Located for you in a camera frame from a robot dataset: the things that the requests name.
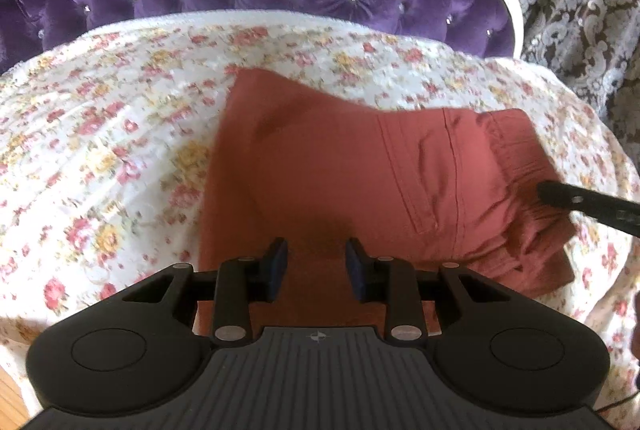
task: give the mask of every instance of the circular pad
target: circular pad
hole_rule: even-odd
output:
[[[520,370],[543,370],[557,365],[564,345],[555,336],[539,329],[507,329],[491,340],[491,352],[507,366]]]
[[[71,349],[71,355],[84,368],[110,372],[133,365],[144,356],[145,351],[145,338],[138,333],[103,329],[79,338]]]

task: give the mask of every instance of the rust-colored pants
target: rust-colored pants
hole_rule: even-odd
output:
[[[378,111],[244,70],[213,145],[200,270],[287,239],[287,276],[274,304],[252,305],[256,328],[381,326],[383,309],[348,284],[351,236],[372,256],[460,262],[535,297],[574,278],[574,227],[538,201],[544,179],[558,176],[523,111]]]

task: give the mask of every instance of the pink flower pattern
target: pink flower pattern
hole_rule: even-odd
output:
[[[620,145],[551,73],[332,21],[305,28],[300,18],[293,28],[257,16],[255,27],[184,25],[177,16],[169,28],[87,35],[0,76],[0,147],[10,147],[0,151],[0,297],[17,302],[11,312],[50,325],[195,260],[206,148],[244,66],[383,110],[522,108],[562,180],[640,202],[638,172]],[[578,236],[566,252],[576,280],[538,300],[591,324],[610,349],[602,406],[630,394],[638,373],[629,347],[640,242],[572,218]],[[20,323],[6,315],[0,330]],[[640,400],[606,418],[630,428]]]

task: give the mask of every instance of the logo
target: logo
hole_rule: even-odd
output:
[[[309,338],[314,340],[316,342],[316,344],[319,344],[320,342],[322,342],[322,340],[326,340],[329,336],[327,336],[324,333],[321,333],[320,331],[316,331],[315,333],[309,334]]]

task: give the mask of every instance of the wooden floor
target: wooden floor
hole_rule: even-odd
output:
[[[0,368],[0,430],[16,430],[28,419],[18,386]]]

